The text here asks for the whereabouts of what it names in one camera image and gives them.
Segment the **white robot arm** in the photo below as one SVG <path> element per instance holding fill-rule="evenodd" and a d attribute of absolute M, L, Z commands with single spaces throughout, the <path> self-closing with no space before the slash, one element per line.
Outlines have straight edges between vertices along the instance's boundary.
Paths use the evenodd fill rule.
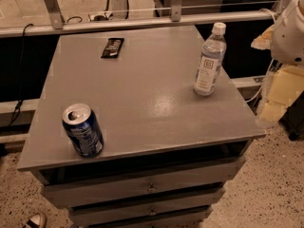
<path fill-rule="evenodd" d="M 304 0 L 292 0 L 275 22 L 251 43 L 271 51 L 282 64 L 304 66 Z"/>

